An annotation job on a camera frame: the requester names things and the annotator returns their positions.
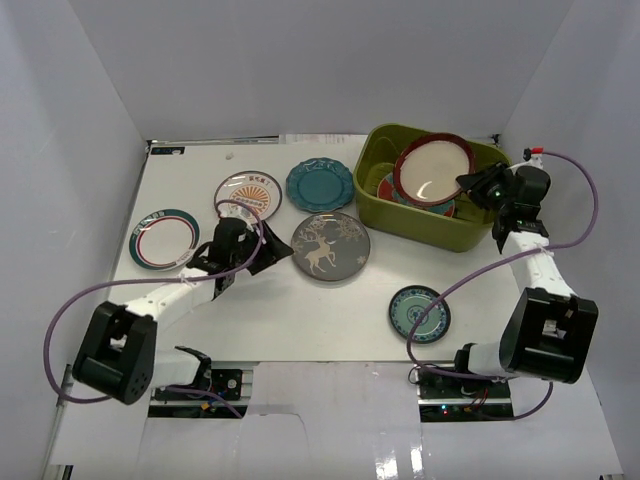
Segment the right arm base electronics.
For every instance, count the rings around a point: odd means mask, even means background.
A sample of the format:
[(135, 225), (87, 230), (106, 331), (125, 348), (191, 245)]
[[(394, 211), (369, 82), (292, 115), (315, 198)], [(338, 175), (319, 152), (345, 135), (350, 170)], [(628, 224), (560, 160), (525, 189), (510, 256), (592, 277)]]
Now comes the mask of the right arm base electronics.
[(514, 416), (505, 382), (464, 380), (423, 372), (414, 366), (408, 381), (417, 389), (422, 423), (509, 420)]

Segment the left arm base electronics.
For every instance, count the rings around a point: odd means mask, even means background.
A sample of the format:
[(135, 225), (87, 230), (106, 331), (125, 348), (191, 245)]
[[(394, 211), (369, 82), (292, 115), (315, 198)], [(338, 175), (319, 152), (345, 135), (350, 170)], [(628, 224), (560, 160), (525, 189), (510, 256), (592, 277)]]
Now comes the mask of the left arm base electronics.
[[(228, 402), (242, 418), (252, 394), (251, 369), (213, 369), (205, 376), (203, 390)], [(156, 389), (151, 395), (149, 418), (165, 419), (238, 419), (223, 402), (207, 395)]]

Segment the grey deer plate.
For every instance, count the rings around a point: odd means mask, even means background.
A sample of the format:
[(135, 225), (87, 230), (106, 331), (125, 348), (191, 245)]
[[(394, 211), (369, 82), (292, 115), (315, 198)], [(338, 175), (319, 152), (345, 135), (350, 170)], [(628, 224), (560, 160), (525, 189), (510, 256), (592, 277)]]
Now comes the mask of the grey deer plate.
[(340, 282), (357, 275), (371, 253), (365, 227), (340, 212), (314, 214), (302, 221), (291, 237), (292, 259), (307, 276)]

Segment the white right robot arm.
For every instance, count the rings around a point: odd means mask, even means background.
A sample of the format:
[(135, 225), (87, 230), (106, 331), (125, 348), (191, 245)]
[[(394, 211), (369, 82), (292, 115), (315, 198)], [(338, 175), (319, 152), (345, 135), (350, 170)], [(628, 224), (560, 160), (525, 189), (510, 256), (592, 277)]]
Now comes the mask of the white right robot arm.
[(457, 182), (478, 207), (494, 212), (492, 236), (507, 260), (520, 298), (501, 338), (468, 343), (458, 350), (453, 390), (472, 399), (488, 377), (536, 377), (573, 384), (581, 376), (595, 330), (598, 307), (579, 297), (562, 278), (548, 233), (537, 215), (551, 186), (536, 166), (511, 169), (502, 163)]

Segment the red rimmed beige plate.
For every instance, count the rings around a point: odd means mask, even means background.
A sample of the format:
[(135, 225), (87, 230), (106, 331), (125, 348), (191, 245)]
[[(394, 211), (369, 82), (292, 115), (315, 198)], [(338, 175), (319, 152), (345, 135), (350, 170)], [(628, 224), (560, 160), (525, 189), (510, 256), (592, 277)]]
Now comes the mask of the red rimmed beige plate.
[(451, 133), (432, 133), (413, 141), (399, 155), (393, 185), (406, 202), (432, 207), (459, 195), (458, 177), (474, 172), (475, 154), (466, 140)]

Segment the red teal floral plate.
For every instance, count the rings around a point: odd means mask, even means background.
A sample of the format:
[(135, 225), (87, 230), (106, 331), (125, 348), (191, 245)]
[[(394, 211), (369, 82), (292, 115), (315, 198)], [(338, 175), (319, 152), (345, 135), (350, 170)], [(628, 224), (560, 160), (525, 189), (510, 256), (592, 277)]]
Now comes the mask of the red teal floral plate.
[(443, 215), (446, 217), (452, 217), (455, 213), (455, 201), (453, 199), (449, 200), (448, 202), (445, 202), (439, 205), (430, 206), (430, 207), (417, 206), (407, 201), (395, 189), (392, 172), (389, 172), (388, 174), (386, 174), (378, 184), (377, 197), (379, 199), (391, 201), (397, 204), (409, 206), (412, 208), (417, 208), (420, 210), (428, 211), (430, 213), (434, 213), (438, 215)]

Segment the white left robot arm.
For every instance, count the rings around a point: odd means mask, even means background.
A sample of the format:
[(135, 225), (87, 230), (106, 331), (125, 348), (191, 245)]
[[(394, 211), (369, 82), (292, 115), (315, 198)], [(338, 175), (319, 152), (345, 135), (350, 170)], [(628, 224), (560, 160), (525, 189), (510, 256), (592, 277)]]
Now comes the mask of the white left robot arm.
[(197, 307), (219, 297), (238, 271), (252, 275), (293, 254), (266, 223), (223, 218), (180, 274), (123, 304), (93, 312), (72, 367), (74, 380), (131, 405), (149, 389), (177, 387), (199, 399), (211, 387), (210, 358), (191, 347), (162, 350), (159, 335)]

